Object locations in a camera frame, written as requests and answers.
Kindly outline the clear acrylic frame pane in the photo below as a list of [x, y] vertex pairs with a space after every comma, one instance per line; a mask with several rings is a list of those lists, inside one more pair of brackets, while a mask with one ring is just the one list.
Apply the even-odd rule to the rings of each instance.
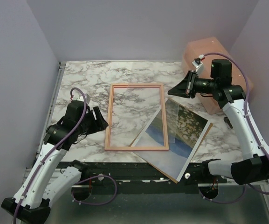
[[165, 109], [168, 143], [172, 144], [176, 139], [179, 105], [170, 98], [166, 98]]

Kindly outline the landscape photo print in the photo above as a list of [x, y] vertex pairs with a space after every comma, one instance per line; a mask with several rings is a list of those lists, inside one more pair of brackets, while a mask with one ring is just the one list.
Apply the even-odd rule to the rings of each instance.
[[166, 123], [169, 149], [147, 150], [164, 144], [161, 110], [158, 109], [141, 133], [134, 140], [133, 147], [145, 150], [135, 154], [174, 182], [179, 182], [196, 150], [212, 127], [212, 123], [190, 111], [173, 99], [166, 99]]

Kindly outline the brown cardboard backing board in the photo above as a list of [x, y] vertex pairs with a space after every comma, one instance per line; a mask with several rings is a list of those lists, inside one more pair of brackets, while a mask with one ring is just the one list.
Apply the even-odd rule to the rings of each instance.
[[190, 128], [188, 124], [182, 125], [177, 128], [175, 142], [169, 144], [167, 151], [161, 151], [147, 149], [164, 145], [163, 132], [150, 124], [143, 129], [131, 146], [143, 147], [143, 150], [135, 154], [172, 181], [179, 182], [211, 127], [212, 123], [208, 120], [201, 123], [196, 121]]

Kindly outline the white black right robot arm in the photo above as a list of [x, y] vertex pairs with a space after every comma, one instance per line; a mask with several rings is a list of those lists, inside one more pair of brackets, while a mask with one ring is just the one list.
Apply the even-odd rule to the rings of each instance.
[[218, 102], [235, 131], [243, 157], [240, 162], [206, 161], [207, 167], [199, 172], [200, 179], [209, 183], [220, 175], [234, 179], [239, 185], [268, 180], [269, 146], [251, 123], [245, 92], [241, 86], [232, 84], [231, 69], [212, 70], [210, 79], [199, 78], [195, 71], [190, 70], [168, 91], [168, 95], [182, 98], [194, 98], [196, 93], [208, 93]]

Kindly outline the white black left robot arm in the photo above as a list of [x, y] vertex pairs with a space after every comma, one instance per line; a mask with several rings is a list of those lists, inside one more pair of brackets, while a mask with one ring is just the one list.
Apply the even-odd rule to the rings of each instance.
[[83, 106], [80, 101], [70, 103], [65, 115], [47, 128], [41, 152], [25, 182], [13, 197], [3, 200], [1, 207], [14, 220], [45, 223], [53, 203], [72, 185], [84, 184], [90, 176], [88, 166], [74, 160], [49, 184], [58, 164], [78, 137], [103, 131], [107, 126], [99, 107]]

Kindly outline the pink wooden picture frame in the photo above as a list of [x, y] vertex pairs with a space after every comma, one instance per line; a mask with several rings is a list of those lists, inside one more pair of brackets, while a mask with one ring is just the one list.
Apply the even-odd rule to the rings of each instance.
[[168, 151], [164, 86], [161, 83], [111, 84], [104, 149]]

